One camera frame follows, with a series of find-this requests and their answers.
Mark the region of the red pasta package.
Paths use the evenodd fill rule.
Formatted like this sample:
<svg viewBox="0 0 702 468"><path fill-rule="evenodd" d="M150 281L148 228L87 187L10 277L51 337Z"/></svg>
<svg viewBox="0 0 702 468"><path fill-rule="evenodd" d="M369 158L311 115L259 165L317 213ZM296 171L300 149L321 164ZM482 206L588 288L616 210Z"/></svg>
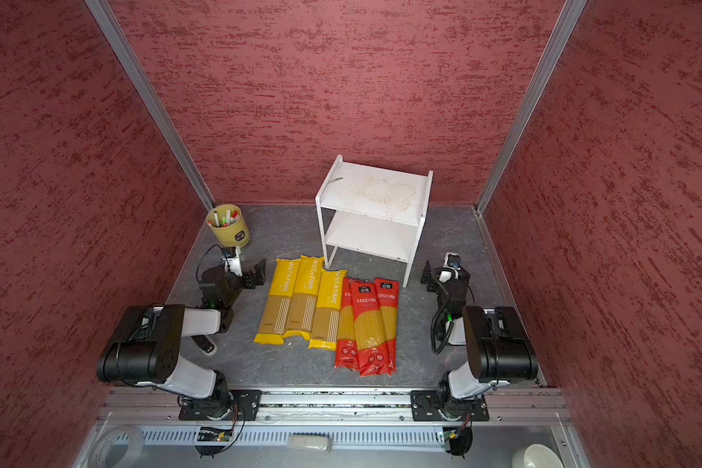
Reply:
<svg viewBox="0 0 702 468"><path fill-rule="evenodd" d="M376 284L351 280L351 300L360 376L392 374Z"/></svg>
<svg viewBox="0 0 702 468"><path fill-rule="evenodd" d="M353 301L350 290L350 279L344 278L342 283L342 299L339 311L339 330L337 331L337 350L335 351L335 367L358 372L358 350L356 345Z"/></svg>
<svg viewBox="0 0 702 468"><path fill-rule="evenodd" d="M397 321L400 284L397 281L376 278L376 294L385 331L385 343L389 353L389 372L396 372Z"/></svg>

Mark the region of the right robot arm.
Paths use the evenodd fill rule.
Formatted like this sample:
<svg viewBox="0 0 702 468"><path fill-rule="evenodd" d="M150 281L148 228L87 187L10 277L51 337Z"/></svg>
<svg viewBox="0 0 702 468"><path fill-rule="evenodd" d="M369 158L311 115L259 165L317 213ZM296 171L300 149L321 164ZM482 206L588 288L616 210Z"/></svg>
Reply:
<svg viewBox="0 0 702 468"><path fill-rule="evenodd" d="M475 294L470 273L456 253L447 253L441 267L426 263L421 283L437 297L429 330L432 352L439 355L447 347L461 346L466 362L445 372L434 392L413 395L411 402L429 417L486 420L488 392L537 378L538 360L522 320L513 307L467 303Z"/></svg>

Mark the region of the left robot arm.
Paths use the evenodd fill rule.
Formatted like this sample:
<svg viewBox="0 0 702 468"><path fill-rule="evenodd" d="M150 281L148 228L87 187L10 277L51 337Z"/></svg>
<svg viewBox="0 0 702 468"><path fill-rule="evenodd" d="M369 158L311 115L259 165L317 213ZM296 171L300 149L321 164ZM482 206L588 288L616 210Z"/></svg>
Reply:
<svg viewBox="0 0 702 468"><path fill-rule="evenodd" d="M266 261L237 275L227 266L200 275L201 308L183 304L132 306L116 326L97 362L97 378L130 387L153 387L177 396L183 421L254 421L259 390L231 390L218 370L181 356L181 343L192 339L213 354L212 335L228 331L233 304L245 289L265 284Z"/></svg>

